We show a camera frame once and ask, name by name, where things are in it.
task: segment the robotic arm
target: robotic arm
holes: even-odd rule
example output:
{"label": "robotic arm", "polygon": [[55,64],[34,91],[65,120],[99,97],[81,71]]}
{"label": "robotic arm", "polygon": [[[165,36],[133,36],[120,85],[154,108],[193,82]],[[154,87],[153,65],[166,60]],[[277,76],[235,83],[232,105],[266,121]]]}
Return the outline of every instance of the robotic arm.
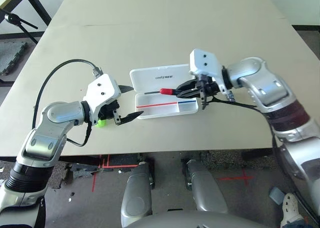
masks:
{"label": "robotic arm", "polygon": [[261,58],[246,58],[225,69],[213,54],[198,49],[190,54],[190,73],[195,79],[178,86],[181,92],[177,97],[200,97],[202,109],[209,104],[208,96],[222,92],[234,102],[229,89],[247,89],[283,143],[280,150],[291,173],[307,182],[315,210],[320,215],[320,127],[308,116],[285,81],[270,72]]}
{"label": "robotic arm", "polygon": [[118,86],[100,69],[96,68],[93,74],[96,79],[88,85],[83,101],[56,102],[42,110],[39,125],[28,134],[10,177],[0,188],[0,227],[14,224],[17,227],[45,226],[47,182],[66,144],[67,133],[74,126],[88,123],[85,144],[91,126],[99,119],[113,118],[120,125],[142,113],[121,118],[117,112],[117,98],[133,88]]}

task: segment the black cable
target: black cable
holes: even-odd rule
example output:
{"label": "black cable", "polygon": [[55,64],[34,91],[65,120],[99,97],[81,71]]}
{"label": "black cable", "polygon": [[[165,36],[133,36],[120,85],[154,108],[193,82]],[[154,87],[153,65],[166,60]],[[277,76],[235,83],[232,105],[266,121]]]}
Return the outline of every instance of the black cable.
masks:
{"label": "black cable", "polygon": [[[35,102],[35,106],[34,106],[34,112],[33,112],[33,119],[32,119],[32,129],[34,129],[36,127],[36,121],[37,121],[37,113],[38,113],[38,109],[39,109],[39,103],[40,103],[40,98],[41,98],[41,95],[45,89],[45,86],[47,84],[47,82],[49,81],[49,79],[52,77],[52,75],[58,71],[61,67],[63,67],[64,65],[66,64],[70,64],[70,63],[75,63],[75,62],[81,62],[81,63],[86,63],[86,64],[89,64],[91,65],[94,69],[97,69],[97,67],[90,61],[87,61],[87,60],[84,60],[84,59],[71,59],[71,60],[68,60],[68,61],[65,61],[61,64],[59,64],[58,66],[56,66],[51,72],[50,74],[47,76],[47,78],[45,79],[45,81],[43,82],[40,90],[39,90],[39,93],[38,93],[38,96],[36,98],[36,102]],[[76,146],[84,146],[88,139],[89,139],[89,136],[90,136],[90,133],[91,133],[91,126],[92,126],[92,123],[90,121],[88,121],[88,127],[86,129],[86,134],[85,134],[85,139],[84,139],[84,142],[83,144],[79,144],[71,139],[67,139],[68,142],[76,145]]]}
{"label": "black cable", "polygon": [[[248,104],[242,104],[242,103],[238,103],[238,102],[224,101],[224,100],[217,99],[214,96],[212,97],[212,100],[208,101],[208,103],[212,103],[212,102],[236,105],[236,106],[240,106],[240,107],[244,107],[244,108],[255,110],[255,111],[257,111],[257,112],[262,114],[262,112],[260,112],[260,110],[256,109],[255,105],[248,105]],[[286,181],[288,187],[290,187],[293,190],[293,194],[297,197],[298,201],[303,206],[305,211],[314,220],[314,222],[319,226],[320,225],[319,217],[312,210],[312,208],[308,205],[308,203],[305,201],[305,199],[301,195],[299,189],[297,188],[295,182],[292,180],[291,176],[288,174],[288,172],[284,168],[283,161],[282,161],[281,157],[279,156],[279,148],[277,146],[275,133],[274,133],[274,131],[272,129],[272,125],[269,122],[268,122],[268,125],[269,125],[270,132],[271,132],[271,135],[272,135],[272,152],[273,152],[273,155],[274,155],[274,157],[275,157],[275,159],[276,159],[276,161],[277,161],[277,163],[278,163],[278,165],[280,167],[280,170],[281,170],[283,176],[285,177],[285,181]]]}

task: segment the blue stripe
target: blue stripe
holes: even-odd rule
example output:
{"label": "blue stripe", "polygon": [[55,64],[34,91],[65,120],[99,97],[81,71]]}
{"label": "blue stripe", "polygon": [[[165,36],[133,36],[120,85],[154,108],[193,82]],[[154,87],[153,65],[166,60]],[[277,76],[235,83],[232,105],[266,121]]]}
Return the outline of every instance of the blue stripe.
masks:
{"label": "blue stripe", "polygon": [[188,101],[179,101],[178,104],[184,104],[184,103],[194,103],[196,100],[188,100]]}

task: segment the shoe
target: shoe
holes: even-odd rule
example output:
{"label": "shoe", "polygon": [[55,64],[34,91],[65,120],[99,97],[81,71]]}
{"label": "shoe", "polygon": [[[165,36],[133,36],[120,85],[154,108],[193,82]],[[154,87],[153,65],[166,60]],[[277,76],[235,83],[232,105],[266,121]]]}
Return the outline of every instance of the shoe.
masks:
{"label": "shoe", "polygon": [[281,228],[286,224],[292,223],[296,220],[304,219],[299,214],[297,198],[291,193],[285,195],[283,199],[282,210],[283,220],[281,221]]}

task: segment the unitree logo text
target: unitree logo text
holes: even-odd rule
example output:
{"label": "unitree logo text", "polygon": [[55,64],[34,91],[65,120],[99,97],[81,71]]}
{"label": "unitree logo text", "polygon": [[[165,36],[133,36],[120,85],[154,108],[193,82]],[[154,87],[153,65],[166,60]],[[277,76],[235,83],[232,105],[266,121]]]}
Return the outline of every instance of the unitree logo text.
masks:
{"label": "unitree logo text", "polygon": [[169,79],[169,78],[172,78],[173,75],[170,75],[170,76],[159,76],[159,77],[156,77],[155,79]]}

